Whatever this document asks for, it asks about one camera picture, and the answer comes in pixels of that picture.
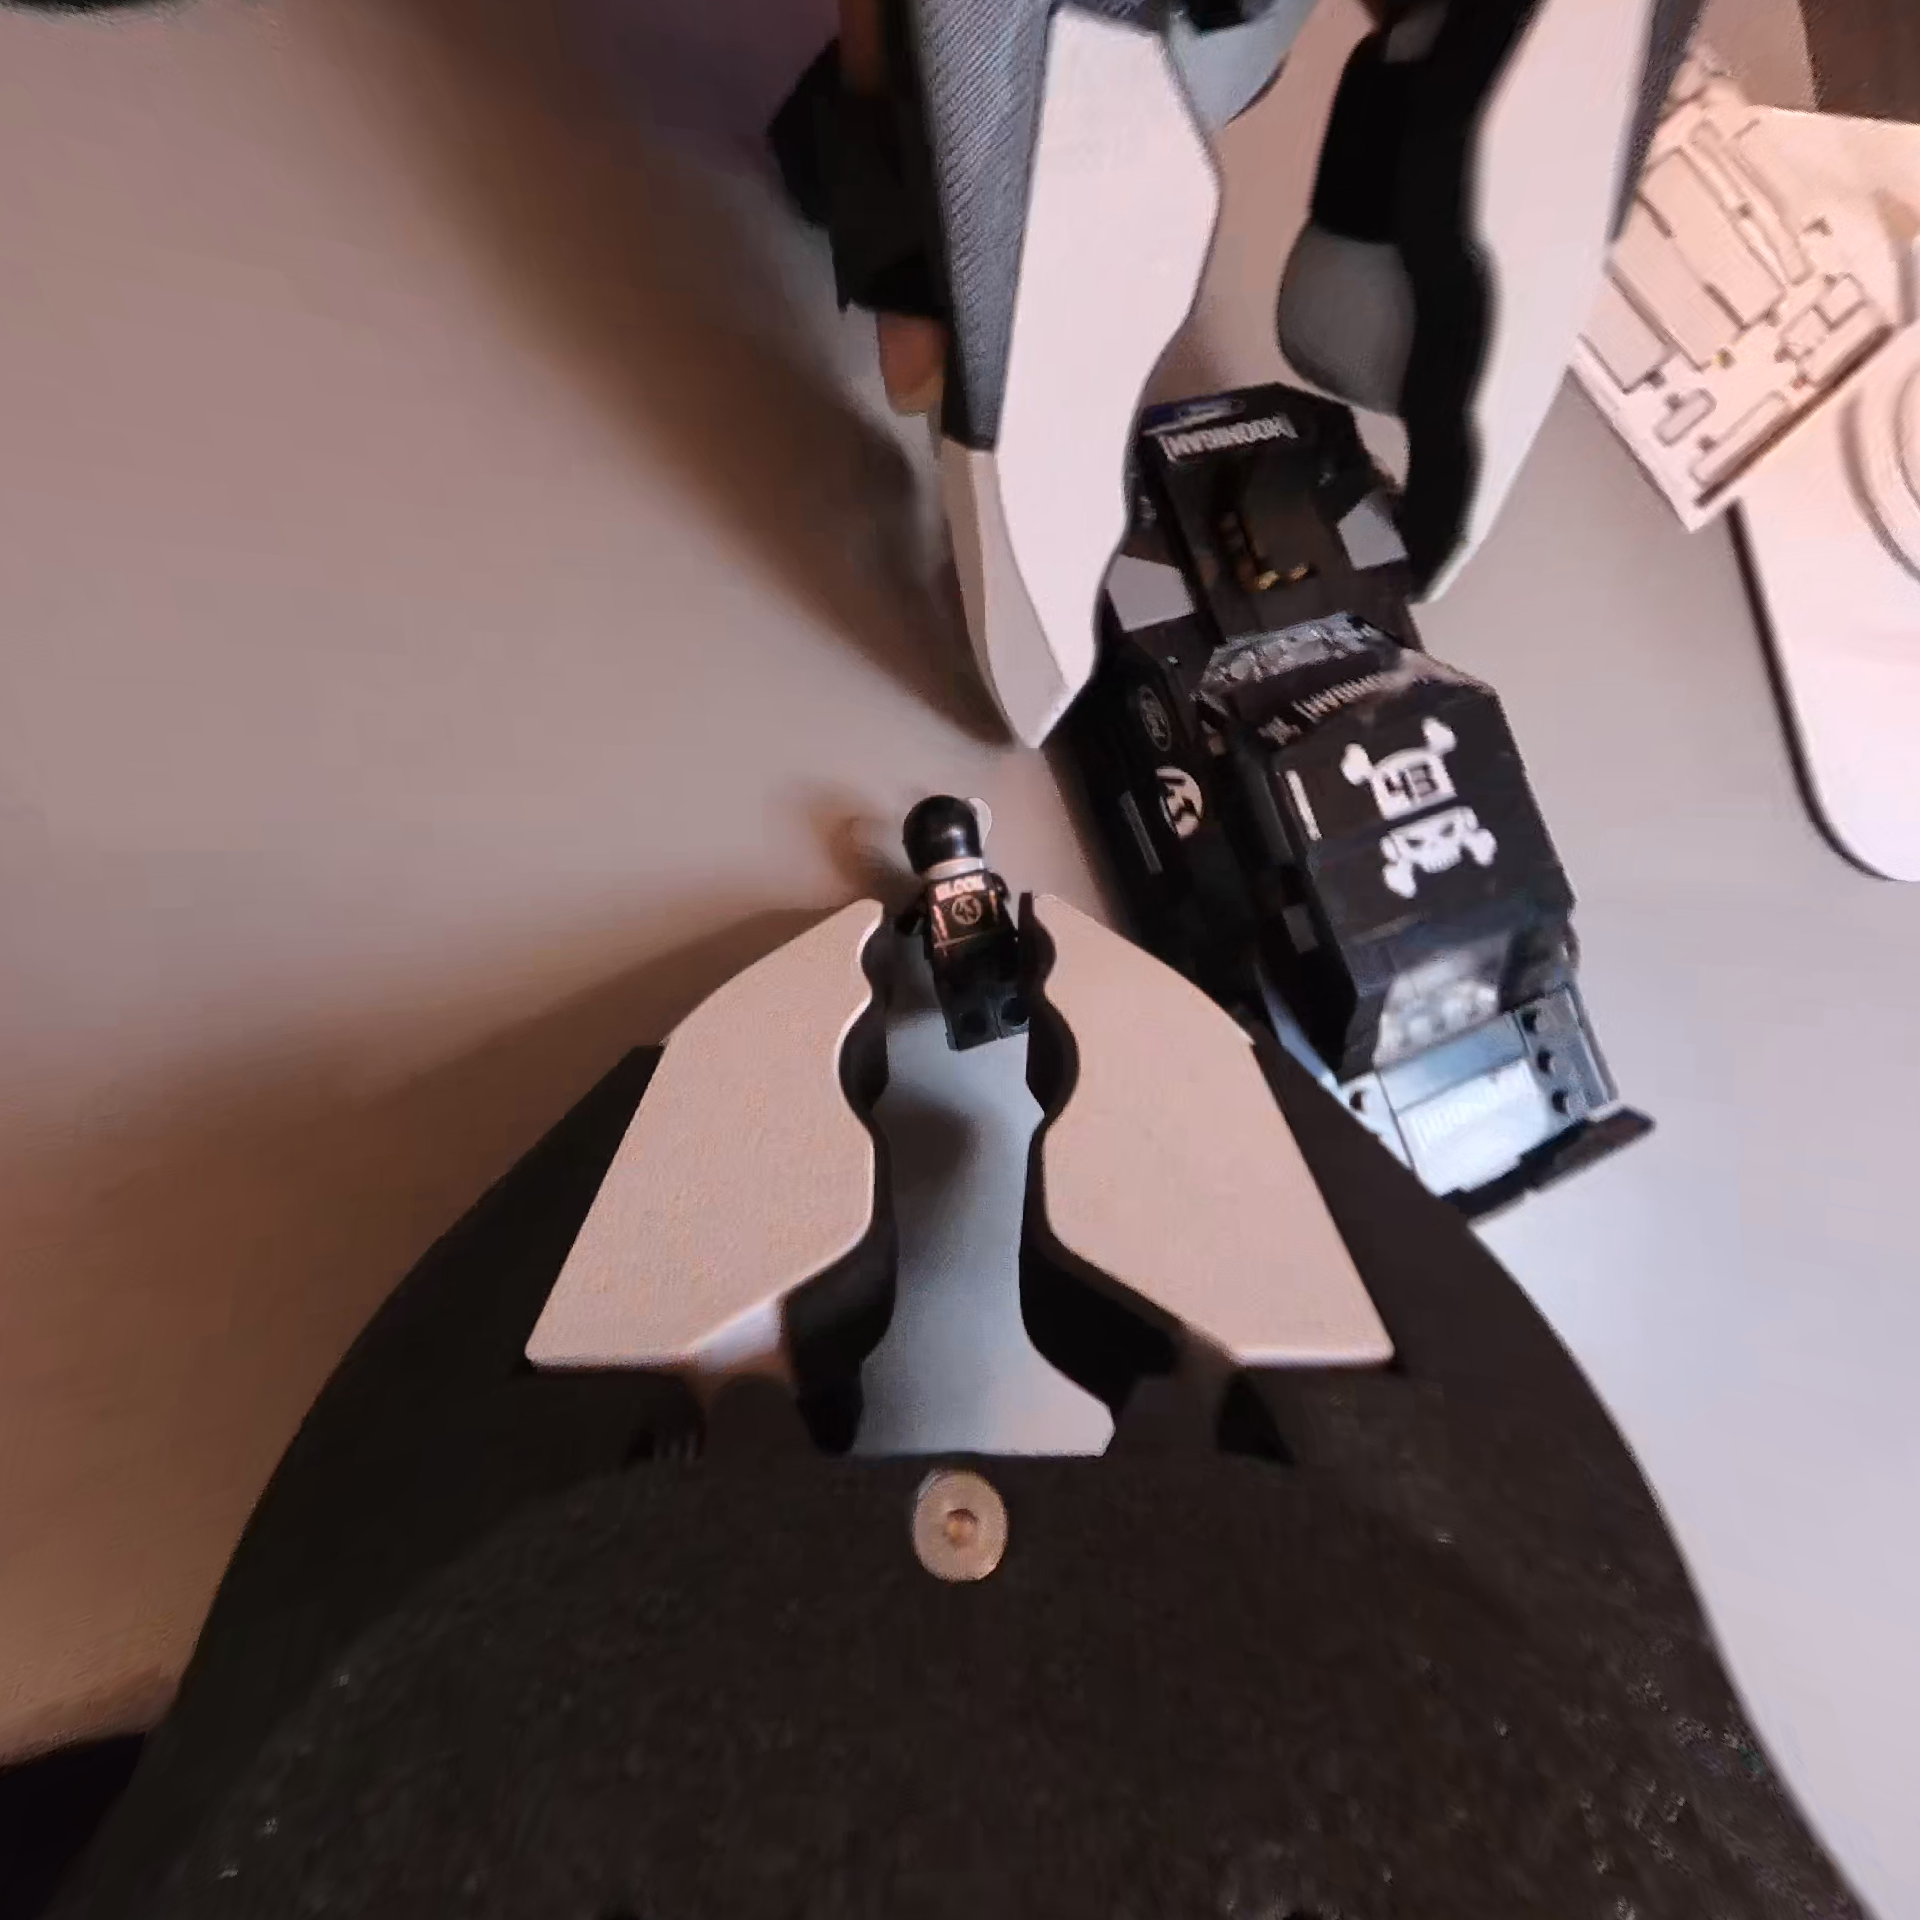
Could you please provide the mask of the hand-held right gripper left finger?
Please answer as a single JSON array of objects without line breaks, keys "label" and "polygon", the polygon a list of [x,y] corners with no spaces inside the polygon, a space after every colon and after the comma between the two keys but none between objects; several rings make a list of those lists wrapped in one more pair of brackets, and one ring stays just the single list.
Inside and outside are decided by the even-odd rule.
[{"label": "hand-held right gripper left finger", "polygon": [[540,1309],[536,1370],[860,1378],[897,1286],[885,928],[858,899],[670,1031]]}]

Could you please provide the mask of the white booklet stand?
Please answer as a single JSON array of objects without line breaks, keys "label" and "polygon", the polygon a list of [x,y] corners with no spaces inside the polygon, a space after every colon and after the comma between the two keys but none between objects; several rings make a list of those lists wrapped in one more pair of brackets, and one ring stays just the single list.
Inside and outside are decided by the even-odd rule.
[{"label": "white booklet stand", "polygon": [[1738,519],[1808,806],[1853,866],[1915,884],[1915,325],[1764,464]]}]

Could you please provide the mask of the black lego car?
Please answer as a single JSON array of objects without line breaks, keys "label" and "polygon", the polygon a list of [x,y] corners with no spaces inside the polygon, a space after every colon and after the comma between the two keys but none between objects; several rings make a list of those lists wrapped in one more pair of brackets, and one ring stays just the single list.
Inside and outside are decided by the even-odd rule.
[{"label": "black lego car", "polygon": [[1121,925],[1485,1221],[1642,1141],[1489,685],[1429,654],[1397,492],[1283,385],[1144,411],[1058,733]]}]

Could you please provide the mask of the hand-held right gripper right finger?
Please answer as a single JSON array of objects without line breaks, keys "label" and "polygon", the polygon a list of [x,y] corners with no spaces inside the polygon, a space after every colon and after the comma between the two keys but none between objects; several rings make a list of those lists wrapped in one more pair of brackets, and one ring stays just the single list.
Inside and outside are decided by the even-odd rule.
[{"label": "hand-held right gripper right finger", "polygon": [[1020,903],[1039,1110],[1020,1318],[1080,1388],[1377,1370],[1394,1343],[1249,1032],[1056,895]]}]

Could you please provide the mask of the small black lego piece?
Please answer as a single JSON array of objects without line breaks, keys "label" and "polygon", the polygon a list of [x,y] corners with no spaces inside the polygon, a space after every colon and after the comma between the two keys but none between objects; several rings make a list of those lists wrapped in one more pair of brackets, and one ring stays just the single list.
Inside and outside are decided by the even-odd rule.
[{"label": "small black lego piece", "polygon": [[920,942],[953,1053],[1015,1040],[1029,1025],[1015,901],[988,860],[988,834],[989,815],[951,794],[921,799],[902,822],[918,893],[897,928]]}]

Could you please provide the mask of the white sticker sheet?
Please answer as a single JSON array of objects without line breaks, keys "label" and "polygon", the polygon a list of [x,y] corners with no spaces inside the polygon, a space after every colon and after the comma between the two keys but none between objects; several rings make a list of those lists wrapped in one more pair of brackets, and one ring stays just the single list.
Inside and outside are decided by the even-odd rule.
[{"label": "white sticker sheet", "polygon": [[1915,316],[1915,124],[1754,102],[1682,61],[1568,371],[1677,523],[1833,424]]}]

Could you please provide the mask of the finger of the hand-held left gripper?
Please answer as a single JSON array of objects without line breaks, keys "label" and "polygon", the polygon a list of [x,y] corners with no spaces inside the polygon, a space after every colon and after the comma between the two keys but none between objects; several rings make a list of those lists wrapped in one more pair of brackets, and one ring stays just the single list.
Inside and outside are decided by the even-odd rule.
[{"label": "finger of the hand-held left gripper", "polygon": [[1443,596],[1519,478],[1609,253],[1657,5],[1443,5],[1396,179],[1409,290],[1400,529]]},{"label": "finger of the hand-held left gripper", "polygon": [[1220,199],[1161,32],[1074,5],[1053,13],[997,426],[988,446],[946,441],[971,657],[1025,748],[1091,680],[1139,401],[1197,297]]}]

